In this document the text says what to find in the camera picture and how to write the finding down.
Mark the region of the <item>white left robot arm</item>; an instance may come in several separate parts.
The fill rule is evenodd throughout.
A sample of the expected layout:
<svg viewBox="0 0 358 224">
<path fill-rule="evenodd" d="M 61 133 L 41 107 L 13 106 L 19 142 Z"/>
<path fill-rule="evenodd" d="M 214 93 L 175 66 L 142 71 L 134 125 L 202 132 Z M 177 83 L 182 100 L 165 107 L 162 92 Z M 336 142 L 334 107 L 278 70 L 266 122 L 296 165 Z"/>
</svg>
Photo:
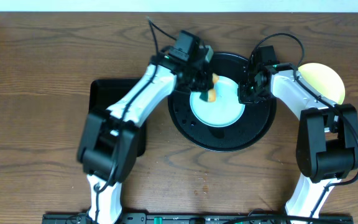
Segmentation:
<svg viewBox="0 0 358 224">
<path fill-rule="evenodd" d="M 208 91 L 217 77 L 208 71 L 213 51 L 182 60 L 157 53 L 142 78 L 118 102 L 89 110 L 77 152 L 91 189 L 90 223 L 116 223 L 121 189 L 137 158 L 140 130 L 155 107 L 175 88 Z"/>
</svg>

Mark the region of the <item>green yellow sponge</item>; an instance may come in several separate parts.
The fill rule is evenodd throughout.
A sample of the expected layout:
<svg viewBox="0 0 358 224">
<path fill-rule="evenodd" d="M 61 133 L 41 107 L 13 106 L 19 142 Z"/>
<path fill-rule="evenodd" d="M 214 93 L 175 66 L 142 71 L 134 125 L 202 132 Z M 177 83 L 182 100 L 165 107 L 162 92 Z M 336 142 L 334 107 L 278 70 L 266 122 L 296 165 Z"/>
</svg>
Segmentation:
<svg viewBox="0 0 358 224">
<path fill-rule="evenodd" d="M 199 99 L 208 103 L 216 101 L 216 90 L 214 89 L 215 84 L 219 81 L 219 76 L 215 73 L 212 73 L 212 83 L 213 87 L 208 91 L 201 92 Z"/>
</svg>

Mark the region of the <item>yellow plate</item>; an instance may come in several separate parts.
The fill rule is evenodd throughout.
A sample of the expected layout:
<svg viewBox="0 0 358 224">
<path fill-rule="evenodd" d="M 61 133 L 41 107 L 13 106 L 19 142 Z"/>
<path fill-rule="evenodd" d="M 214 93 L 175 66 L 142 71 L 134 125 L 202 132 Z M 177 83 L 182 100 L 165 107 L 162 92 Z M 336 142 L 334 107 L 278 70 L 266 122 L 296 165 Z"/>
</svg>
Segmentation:
<svg viewBox="0 0 358 224">
<path fill-rule="evenodd" d="M 346 91 L 343 80 L 332 68 L 322 63 L 306 63 L 298 68 L 301 76 L 321 95 L 341 105 Z"/>
</svg>

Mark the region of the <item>light green plate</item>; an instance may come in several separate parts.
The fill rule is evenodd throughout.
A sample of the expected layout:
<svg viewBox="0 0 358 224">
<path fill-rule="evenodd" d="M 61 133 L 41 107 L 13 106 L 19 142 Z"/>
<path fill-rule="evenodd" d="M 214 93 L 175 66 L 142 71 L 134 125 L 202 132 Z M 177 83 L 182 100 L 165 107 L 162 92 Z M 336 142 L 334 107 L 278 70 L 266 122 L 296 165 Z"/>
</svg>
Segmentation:
<svg viewBox="0 0 358 224">
<path fill-rule="evenodd" d="M 223 128 L 234 124 L 245 111 L 246 106 L 240 104 L 237 95 L 238 84 L 228 77 L 220 76 L 217 84 L 216 100 L 203 101 L 200 92 L 190 95 L 190 108 L 195 117 L 207 126 Z"/>
</svg>

